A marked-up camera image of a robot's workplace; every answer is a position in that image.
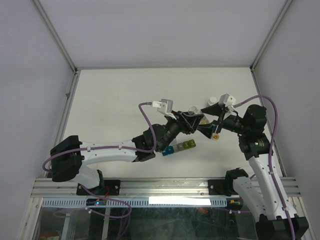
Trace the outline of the clear pill jar gold lid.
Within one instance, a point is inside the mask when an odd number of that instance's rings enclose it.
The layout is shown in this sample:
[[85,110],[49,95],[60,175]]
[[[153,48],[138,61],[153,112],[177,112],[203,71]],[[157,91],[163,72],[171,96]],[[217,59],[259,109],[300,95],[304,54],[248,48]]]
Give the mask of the clear pill jar gold lid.
[[206,124],[210,123],[209,120],[207,119],[207,117],[204,115],[204,113],[200,109],[198,109],[196,106],[190,107],[188,110],[188,114],[189,115],[201,115],[202,119],[199,122],[200,125],[206,125]]

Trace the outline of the green pill box THUR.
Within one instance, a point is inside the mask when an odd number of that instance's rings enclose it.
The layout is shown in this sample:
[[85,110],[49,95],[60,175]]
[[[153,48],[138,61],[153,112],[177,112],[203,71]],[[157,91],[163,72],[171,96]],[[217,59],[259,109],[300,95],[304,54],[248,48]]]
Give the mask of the green pill box THUR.
[[195,148],[196,147],[196,143],[195,143],[195,141],[193,139],[189,140],[188,144],[189,144],[190,148]]

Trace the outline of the green pill box SUN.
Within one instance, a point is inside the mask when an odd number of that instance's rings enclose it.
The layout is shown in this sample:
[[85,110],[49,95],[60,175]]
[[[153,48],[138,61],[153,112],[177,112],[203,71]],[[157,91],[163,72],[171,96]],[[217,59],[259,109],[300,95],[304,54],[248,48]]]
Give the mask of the green pill box SUN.
[[182,144],[185,150],[188,150],[191,148],[189,141],[184,141]]

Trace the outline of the clear pill box SAT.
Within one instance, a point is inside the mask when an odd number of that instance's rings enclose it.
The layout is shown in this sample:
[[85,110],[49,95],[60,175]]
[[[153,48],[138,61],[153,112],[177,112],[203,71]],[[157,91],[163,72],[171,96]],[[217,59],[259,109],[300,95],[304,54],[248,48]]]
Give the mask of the clear pill box SAT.
[[185,150],[184,144],[182,142],[178,143],[177,146],[178,146],[178,150],[179,151],[184,151]]

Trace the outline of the teal pill box FRI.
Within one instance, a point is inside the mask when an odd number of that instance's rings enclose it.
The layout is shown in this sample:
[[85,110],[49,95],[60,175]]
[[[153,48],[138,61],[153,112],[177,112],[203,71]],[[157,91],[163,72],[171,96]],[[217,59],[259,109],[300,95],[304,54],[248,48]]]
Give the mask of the teal pill box FRI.
[[173,146],[170,145],[162,152],[162,155],[165,157],[165,156],[168,156],[168,155],[172,155],[174,153],[175,153],[175,150],[174,150]]

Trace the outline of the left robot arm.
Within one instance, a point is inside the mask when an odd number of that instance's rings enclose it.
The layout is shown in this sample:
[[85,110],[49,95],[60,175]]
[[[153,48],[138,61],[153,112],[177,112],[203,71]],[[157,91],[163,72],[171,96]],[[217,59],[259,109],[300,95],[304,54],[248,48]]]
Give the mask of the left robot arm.
[[80,141],[78,135],[71,135],[50,151],[51,178],[53,182],[73,181],[100,194],[105,188],[103,174],[89,166],[106,162],[145,162],[162,153],[180,133],[193,134],[204,115],[174,112],[166,117],[164,125],[153,124],[143,134],[133,139],[102,144]]

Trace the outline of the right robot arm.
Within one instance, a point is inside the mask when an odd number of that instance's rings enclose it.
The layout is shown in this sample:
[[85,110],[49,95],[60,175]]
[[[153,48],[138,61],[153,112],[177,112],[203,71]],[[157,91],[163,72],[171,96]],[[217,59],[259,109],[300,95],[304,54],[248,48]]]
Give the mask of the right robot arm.
[[242,169],[226,172],[221,191],[230,196],[237,193],[255,220],[260,240],[300,240],[309,228],[306,217],[299,216],[291,204],[274,164],[271,142],[264,133],[266,108],[250,105],[240,117],[232,106],[218,103],[201,109],[218,119],[197,129],[208,138],[215,138],[222,129],[238,135],[239,148],[251,166],[260,191],[252,185]]

